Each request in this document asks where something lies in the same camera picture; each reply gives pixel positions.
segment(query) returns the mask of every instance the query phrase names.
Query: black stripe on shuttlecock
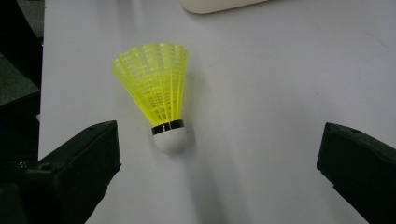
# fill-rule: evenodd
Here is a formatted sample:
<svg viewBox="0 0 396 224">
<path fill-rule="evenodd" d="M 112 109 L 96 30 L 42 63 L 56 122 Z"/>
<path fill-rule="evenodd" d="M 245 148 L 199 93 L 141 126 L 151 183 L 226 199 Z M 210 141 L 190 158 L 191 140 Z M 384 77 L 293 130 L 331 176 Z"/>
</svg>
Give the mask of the black stripe on shuttlecock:
<svg viewBox="0 0 396 224">
<path fill-rule="evenodd" d="M 182 119 L 174 120 L 169 123 L 164 123 L 160 124 L 158 126 L 155 126 L 154 128 L 151 129 L 152 135 L 155 135 L 157 133 L 163 133 L 169 130 L 177 129 L 177 128 L 183 128 L 184 127 L 184 122 Z"/>
</svg>

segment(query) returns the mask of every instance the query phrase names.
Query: yellow shuttlecock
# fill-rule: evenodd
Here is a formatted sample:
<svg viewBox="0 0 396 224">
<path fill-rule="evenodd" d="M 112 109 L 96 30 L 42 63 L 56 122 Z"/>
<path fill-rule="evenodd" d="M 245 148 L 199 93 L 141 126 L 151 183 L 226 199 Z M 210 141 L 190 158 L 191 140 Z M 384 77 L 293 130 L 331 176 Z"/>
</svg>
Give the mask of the yellow shuttlecock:
<svg viewBox="0 0 396 224">
<path fill-rule="evenodd" d="M 153 128 L 154 142 L 178 152 L 186 141 L 181 119 L 188 52 L 180 45 L 154 43 L 129 49 L 112 63 L 119 78 Z"/>
</svg>

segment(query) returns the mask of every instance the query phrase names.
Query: beige plastic object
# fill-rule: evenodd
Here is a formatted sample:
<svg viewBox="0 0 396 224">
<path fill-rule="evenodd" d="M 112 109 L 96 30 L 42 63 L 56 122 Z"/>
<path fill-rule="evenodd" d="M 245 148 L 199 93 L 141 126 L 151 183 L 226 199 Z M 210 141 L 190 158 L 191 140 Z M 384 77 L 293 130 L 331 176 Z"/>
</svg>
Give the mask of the beige plastic object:
<svg viewBox="0 0 396 224">
<path fill-rule="evenodd" d="M 233 7 L 242 7 L 267 0 L 179 0 L 180 4 L 188 11 L 205 14 L 222 11 Z"/>
</svg>

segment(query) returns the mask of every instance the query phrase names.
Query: white table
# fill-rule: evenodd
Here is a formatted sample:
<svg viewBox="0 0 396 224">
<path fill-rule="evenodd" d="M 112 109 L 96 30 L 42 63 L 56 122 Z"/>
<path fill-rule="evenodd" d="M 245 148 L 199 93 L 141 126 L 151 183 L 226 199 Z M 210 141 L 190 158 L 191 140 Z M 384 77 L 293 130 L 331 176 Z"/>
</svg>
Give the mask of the white table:
<svg viewBox="0 0 396 224">
<path fill-rule="evenodd" d="M 47 0 L 40 158 L 116 119 L 122 167 L 88 223 L 366 223 L 316 169 L 325 122 L 396 147 L 396 2 L 273 0 L 208 15 L 177 0 Z M 110 71 L 122 51 L 190 52 L 189 145 L 156 150 Z"/>
</svg>

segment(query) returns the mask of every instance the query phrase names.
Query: gray carpet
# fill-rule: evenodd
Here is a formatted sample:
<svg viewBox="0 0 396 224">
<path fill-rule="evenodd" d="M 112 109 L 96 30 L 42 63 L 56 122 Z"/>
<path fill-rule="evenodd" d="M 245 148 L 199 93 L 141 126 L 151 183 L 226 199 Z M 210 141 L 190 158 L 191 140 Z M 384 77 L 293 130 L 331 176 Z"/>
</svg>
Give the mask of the gray carpet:
<svg viewBox="0 0 396 224">
<path fill-rule="evenodd" d="M 44 1 L 18 0 L 18 3 L 35 35 L 43 37 Z M 37 91 L 38 88 L 29 79 L 0 55 L 0 105 Z"/>
</svg>

